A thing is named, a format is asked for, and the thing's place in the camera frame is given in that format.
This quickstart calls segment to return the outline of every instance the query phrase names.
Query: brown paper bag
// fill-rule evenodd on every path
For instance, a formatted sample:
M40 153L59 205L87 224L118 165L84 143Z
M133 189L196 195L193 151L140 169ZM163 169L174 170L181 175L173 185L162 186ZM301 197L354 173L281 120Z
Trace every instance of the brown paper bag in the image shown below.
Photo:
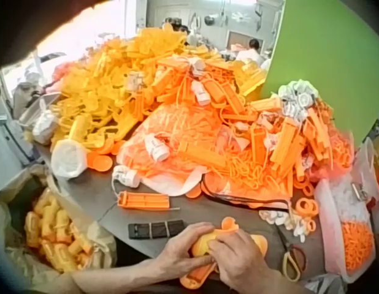
M94 243L94 252L85 268L111 268L117 258L112 234L90 219L68 195L61 195L52 176L47 175L46 167L33 165L0 191L0 248L26 278L26 288L50 282L59 276L59 272L40 262L27 248L23 228L27 212L33 210L33 200L44 191L47 183L78 230Z

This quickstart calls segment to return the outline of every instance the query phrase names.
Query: yellow scissors handle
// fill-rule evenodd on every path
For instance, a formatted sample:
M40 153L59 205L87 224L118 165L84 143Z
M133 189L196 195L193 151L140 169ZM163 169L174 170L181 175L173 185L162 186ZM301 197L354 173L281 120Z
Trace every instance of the yellow scissors handle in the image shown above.
M291 266L293 267L293 270L296 272L296 277L294 277L294 278L289 277L288 263L291 264ZM282 273L291 282L297 282L301 277L301 272L300 272L299 266L297 265L297 263L292 258L292 255L290 254L290 252L285 253L285 255L283 256Z

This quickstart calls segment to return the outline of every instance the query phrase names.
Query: hand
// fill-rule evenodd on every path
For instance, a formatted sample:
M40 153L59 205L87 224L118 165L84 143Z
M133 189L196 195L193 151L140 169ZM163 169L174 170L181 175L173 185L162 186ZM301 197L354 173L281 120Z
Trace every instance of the hand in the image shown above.
M220 234L208 244L226 285L240 294L265 293L274 271L267 266L259 247L247 233L236 230Z
M214 229L212 224L206 222L189 225L167 242L155 259L155 265L162 271L165 281L185 276L192 270L213 262L210 255L190 258L188 251L202 235L211 233Z

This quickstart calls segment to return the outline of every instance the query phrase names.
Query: green wall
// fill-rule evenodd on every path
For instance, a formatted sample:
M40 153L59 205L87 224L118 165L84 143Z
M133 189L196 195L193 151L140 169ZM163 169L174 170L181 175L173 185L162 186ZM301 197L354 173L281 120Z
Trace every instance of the green wall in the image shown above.
M358 145L379 117L379 37L339 0L286 0L262 97L300 78Z

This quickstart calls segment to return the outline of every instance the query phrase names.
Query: gray table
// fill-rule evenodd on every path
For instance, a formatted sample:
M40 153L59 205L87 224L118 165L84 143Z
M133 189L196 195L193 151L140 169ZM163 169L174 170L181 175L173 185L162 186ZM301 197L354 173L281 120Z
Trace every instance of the gray table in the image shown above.
M50 165L49 149L37 145L41 156ZM136 211L122 209L116 205L116 198L111 188L111 171L98 173L86 170L78 178L66 180L58 178L58 187L65 190L93 219L97 220L101 226L110 231L118 239L135 248L139 252L156 257L163 249L167 239L153 240L131 240L128 238L128 224L169 221L183 219L187 224L196 222L211 222L216 227L220 227L221 221L226 216L236 219L242 229L251 234L264 235L269 242L266 255L266 262L271 268L280 269L284 254L282 243L277 235L275 226L263 221L257 211L246 208L225 205L209 200L206 197L188 199L186 197L171 197L170 206L179 207L175 211ZM148 187L141 185L138 189L130 189L124 186L117 186L117 189L129 191L152 192ZM320 228L319 219L316 218L316 225ZM293 237L292 232L282 228L286 237L294 244L303 249L308 259L307 270L303 273L302 279L324 274L324 252L321 230L317 229L312 233L304 244L299 238Z

